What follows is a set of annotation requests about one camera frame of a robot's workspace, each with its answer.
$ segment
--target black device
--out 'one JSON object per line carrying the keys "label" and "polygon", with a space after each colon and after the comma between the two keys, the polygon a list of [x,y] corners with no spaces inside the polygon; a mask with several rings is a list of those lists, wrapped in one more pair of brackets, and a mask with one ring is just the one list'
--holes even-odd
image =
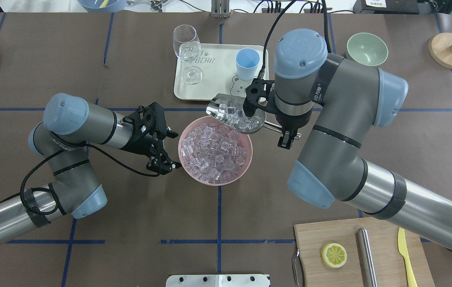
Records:
{"label": "black device", "polygon": [[357,0],[354,12],[359,14],[419,14],[417,0]]}

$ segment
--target light blue joint cap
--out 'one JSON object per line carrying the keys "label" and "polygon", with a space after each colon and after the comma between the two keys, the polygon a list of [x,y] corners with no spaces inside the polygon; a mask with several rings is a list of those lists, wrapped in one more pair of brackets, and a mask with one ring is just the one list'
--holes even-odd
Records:
{"label": "light blue joint cap", "polygon": [[35,130],[40,126],[40,124],[41,124],[41,122],[34,129],[32,129],[31,132],[29,133],[28,146],[29,146],[29,149],[31,149],[31,151],[34,152],[36,155],[44,157],[43,154],[41,154],[38,151],[38,149],[36,149],[36,147],[35,147],[35,139],[34,139]]}
{"label": "light blue joint cap", "polygon": [[409,84],[398,76],[379,70],[379,107],[375,126],[386,127],[396,117],[409,91]]}
{"label": "light blue joint cap", "polygon": [[104,207],[106,203],[106,193],[104,192],[101,184],[92,194],[90,194],[90,196],[88,196],[86,200],[84,200],[74,211],[72,211],[72,216],[75,219],[89,216]]}
{"label": "light blue joint cap", "polygon": [[45,107],[43,125],[49,131],[65,136],[80,129],[89,112],[88,102],[83,98],[57,93]]}
{"label": "light blue joint cap", "polygon": [[274,71],[285,79],[299,79],[315,73],[327,59],[325,39],[311,29],[286,33],[275,48]]}
{"label": "light blue joint cap", "polygon": [[293,166],[288,188],[299,198],[321,208],[328,208],[334,202],[334,196],[327,187],[300,161]]}

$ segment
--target white tray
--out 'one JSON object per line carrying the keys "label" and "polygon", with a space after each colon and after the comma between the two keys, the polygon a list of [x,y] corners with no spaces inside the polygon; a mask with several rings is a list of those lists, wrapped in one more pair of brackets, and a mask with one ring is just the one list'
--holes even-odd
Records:
{"label": "white tray", "polygon": [[[246,96],[244,89],[251,81],[240,80],[237,76],[235,56],[242,48],[253,48],[259,58],[263,57],[263,47],[255,45],[228,45],[228,44],[201,44],[201,55],[193,62],[193,65],[203,71],[203,80],[195,85],[186,84],[182,80],[182,71],[188,67],[188,63],[177,60],[175,72],[175,87],[173,92],[180,100],[212,100],[218,93],[232,94],[233,96]],[[268,80],[268,52],[265,53],[265,75]],[[261,69],[259,62],[256,74]]]}

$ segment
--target white bracket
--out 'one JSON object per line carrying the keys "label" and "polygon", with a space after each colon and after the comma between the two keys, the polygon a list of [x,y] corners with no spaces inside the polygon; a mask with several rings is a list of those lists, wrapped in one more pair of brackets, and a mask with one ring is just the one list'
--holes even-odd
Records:
{"label": "white bracket", "polygon": [[212,18],[230,17],[230,0],[212,0]]}
{"label": "white bracket", "polygon": [[172,275],[166,287],[270,287],[264,274]]}

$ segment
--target wooden base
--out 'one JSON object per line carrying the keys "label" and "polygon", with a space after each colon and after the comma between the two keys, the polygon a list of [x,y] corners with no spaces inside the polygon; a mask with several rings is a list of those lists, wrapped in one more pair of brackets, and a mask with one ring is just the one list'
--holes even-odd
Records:
{"label": "wooden base", "polygon": [[440,33],[428,43],[432,58],[442,66],[452,69],[452,33]]}

